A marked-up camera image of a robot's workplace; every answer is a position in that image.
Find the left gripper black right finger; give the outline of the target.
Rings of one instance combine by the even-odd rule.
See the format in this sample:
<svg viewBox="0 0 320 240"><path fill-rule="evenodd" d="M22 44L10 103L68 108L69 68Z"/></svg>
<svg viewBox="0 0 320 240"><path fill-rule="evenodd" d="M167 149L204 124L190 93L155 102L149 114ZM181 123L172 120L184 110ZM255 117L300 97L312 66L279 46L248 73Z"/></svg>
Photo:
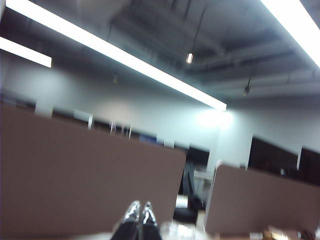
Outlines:
<svg viewBox="0 0 320 240"><path fill-rule="evenodd" d="M160 240L161 234L158 223L153 212L152 204L147 201L140 215L139 227L140 240Z"/></svg>

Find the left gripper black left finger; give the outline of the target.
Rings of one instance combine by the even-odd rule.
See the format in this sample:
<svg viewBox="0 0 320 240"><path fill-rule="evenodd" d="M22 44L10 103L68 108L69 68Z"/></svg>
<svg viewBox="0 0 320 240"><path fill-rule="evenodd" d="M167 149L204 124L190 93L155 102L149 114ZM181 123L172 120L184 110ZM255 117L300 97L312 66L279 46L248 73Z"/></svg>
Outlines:
<svg viewBox="0 0 320 240"><path fill-rule="evenodd" d="M124 217L118 224L112 236L113 240L135 240L138 236L138 225L140 222L139 200L133 201L126 210Z"/></svg>

